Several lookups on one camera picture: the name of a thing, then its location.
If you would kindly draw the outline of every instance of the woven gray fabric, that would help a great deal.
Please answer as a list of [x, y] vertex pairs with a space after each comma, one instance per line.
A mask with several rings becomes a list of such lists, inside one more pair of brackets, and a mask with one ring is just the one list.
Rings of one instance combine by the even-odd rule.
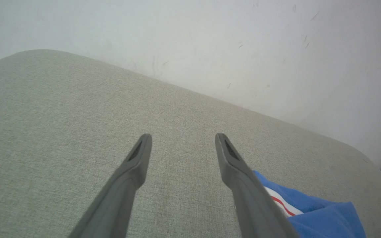
[[214, 136], [278, 184], [354, 203], [381, 237], [381, 172], [358, 150], [100, 61], [52, 50], [0, 60], [0, 237], [69, 234], [143, 133], [147, 181], [128, 236], [236, 237]]

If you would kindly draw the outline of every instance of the white stripe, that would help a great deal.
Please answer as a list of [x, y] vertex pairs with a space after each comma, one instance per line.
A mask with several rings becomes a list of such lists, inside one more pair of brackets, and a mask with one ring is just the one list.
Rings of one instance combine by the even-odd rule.
[[[287, 208], [288, 211], [292, 212], [293, 214], [295, 215], [300, 215], [300, 214], [304, 214], [303, 212], [301, 212], [298, 208], [295, 208], [294, 206], [290, 205], [289, 203], [286, 202], [286, 200], [283, 199], [282, 196], [280, 196], [280, 194], [278, 194], [276, 191], [272, 190], [271, 188], [267, 188], [267, 187], [264, 187], [267, 192], [270, 194], [270, 196], [274, 196], [275, 198], [279, 199], [281, 202], [283, 202], [284, 206]], [[283, 211], [283, 213], [287, 216], [287, 217], [290, 217], [291, 215], [287, 213], [287, 211], [283, 208], [283, 206], [276, 202], [275, 203], [278, 205], [278, 207]]]

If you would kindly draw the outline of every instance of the blue garment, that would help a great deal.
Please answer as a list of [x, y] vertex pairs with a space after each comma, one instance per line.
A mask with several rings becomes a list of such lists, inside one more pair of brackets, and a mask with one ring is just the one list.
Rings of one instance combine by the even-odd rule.
[[364, 238], [365, 232], [352, 202], [330, 202], [268, 181], [254, 171], [264, 187], [276, 191], [304, 214], [289, 217], [300, 237]]

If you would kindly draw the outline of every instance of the white wall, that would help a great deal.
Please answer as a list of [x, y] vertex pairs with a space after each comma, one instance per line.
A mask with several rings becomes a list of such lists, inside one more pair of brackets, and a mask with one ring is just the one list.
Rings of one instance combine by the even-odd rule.
[[333, 137], [381, 168], [381, 1], [0, 0], [0, 58], [42, 48]]

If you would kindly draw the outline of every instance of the folded blue fabric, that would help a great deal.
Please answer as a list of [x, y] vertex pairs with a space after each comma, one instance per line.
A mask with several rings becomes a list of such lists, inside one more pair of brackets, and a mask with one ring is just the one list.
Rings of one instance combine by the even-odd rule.
[[301, 237], [365, 237], [351, 202], [330, 202], [308, 196], [254, 172]]

